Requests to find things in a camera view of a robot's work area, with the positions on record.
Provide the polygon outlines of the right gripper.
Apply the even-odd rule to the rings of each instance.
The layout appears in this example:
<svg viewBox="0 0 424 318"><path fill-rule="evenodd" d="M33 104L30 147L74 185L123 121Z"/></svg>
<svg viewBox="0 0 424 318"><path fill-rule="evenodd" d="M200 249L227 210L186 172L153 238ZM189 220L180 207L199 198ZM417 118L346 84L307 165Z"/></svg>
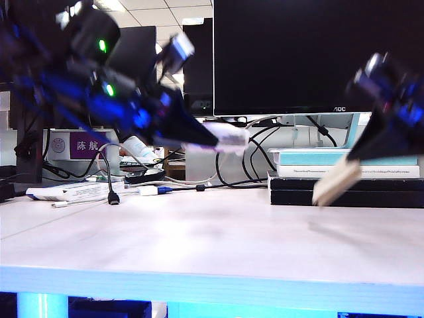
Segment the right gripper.
<svg viewBox="0 0 424 318"><path fill-rule="evenodd" d="M423 76L378 74L378 108L351 151L313 187L313 204L328 206L360 181L362 162L418 165L423 155Z"/></svg>

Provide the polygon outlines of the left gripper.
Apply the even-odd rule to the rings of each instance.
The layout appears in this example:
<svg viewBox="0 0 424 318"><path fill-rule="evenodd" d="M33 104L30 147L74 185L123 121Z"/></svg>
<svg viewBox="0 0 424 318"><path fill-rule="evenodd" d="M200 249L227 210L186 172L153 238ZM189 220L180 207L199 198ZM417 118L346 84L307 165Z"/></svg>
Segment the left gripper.
<svg viewBox="0 0 424 318"><path fill-rule="evenodd" d="M186 111L182 93L172 88L151 88L143 93L133 126L135 134L149 146L218 143L218 138Z"/></svg>

